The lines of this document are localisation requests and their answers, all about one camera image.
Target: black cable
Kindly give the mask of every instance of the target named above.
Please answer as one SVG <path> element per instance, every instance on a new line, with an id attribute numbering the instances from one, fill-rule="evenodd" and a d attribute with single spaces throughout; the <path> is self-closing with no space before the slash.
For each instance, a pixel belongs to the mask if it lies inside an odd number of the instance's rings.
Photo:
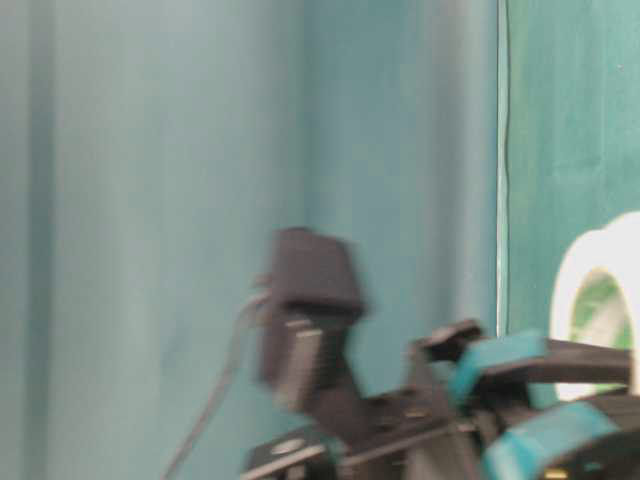
<path id="1" fill-rule="evenodd" d="M 194 423 L 189 435 L 187 435 L 178 450 L 176 450 L 176 453 L 173 455 L 169 466 L 165 470 L 164 475 L 162 475 L 162 480 L 170 480 L 174 478 L 184 460 L 187 458 L 189 453 L 191 453 L 195 443 L 202 435 L 202 432 L 207 428 L 211 417 L 216 410 L 220 408 L 228 387 L 240 367 L 247 333 L 249 332 L 249 328 L 252 326 L 254 320 L 254 310 L 264 303 L 266 299 L 267 295 L 256 295 L 251 297 L 238 313 L 233 324 L 233 333 L 229 343 L 227 360 L 224 368 L 222 369 L 222 373 L 211 390 L 207 403 Z"/>

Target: white tape roll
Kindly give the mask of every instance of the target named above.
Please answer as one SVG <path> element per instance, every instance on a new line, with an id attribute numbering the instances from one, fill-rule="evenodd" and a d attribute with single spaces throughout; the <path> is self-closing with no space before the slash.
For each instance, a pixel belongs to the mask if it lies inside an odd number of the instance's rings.
<path id="1" fill-rule="evenodd" d="M 581 235 L 565 253 L 551 300 L 551 337 L 632 348 L 631 392 L 640 393 L 640 212 Z M 559 384 L 561 400 L 598 391 Z"/>

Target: teal wall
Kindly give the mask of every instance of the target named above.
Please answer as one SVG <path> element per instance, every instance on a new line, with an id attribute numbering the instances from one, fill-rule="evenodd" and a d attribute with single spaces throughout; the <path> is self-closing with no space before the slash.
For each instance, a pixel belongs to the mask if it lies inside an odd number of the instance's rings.
<path id="1" fill-rule="evenodd" d="M 509 328 L 545 331 L 571 242 L 640 208 L 640 3 L 507 3 Z"/>
<path id="2" fill-rule="evenodd" d="M 307 21 L 310 220 L 358 247 L 354 360 L 388 389 L 409 339 L 495 328 L 495 3 L 325 0 Z"/>
<path id="3" fill-rule="evenodd" d="M 367 391 L 495 316 L 493 2 L 8 2 L 0 16 L 0 463 L 159 478 L 274 228 L 357 244 Z M 299 422 L 254 355 L 183 470 Z"/>

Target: vertical edge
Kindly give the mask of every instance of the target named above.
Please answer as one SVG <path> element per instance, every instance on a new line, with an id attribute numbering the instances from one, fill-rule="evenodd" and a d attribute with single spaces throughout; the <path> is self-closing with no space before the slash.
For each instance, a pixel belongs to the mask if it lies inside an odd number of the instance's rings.
<path id="1" fill-rule="evenodd" d="M 53 302 L 54 4 L 29 2 L 29 224 L 25 480 L 47 478 L 47 413 Z"/>
<path id="2" fill-rule="evenodd" d="M 496 232 L 496 335 L 508 331 L 509 310 L 509 18 L 508 0 L 498 0 L 498 172 Z"/>

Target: teal curtain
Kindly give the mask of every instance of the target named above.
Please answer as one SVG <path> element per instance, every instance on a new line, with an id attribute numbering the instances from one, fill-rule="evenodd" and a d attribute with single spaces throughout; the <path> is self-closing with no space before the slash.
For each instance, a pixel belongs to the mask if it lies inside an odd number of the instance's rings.
<path id="1" fill-rule="evenodd" d="M 501 307 L 510 330 L 546 332 L 571 242 L 640 208 L 640 4 L 504 3 L 509 295 Z"/>
<path id="2" fill-rule="evenodd" d="M 159 478 L 279 227 L 354 243 L 367 393 L 411 338 L 493 330 L 494 2 L 5 3 L 3 478 Z M 180 478 L 302 421 L 255 361 Z"/>

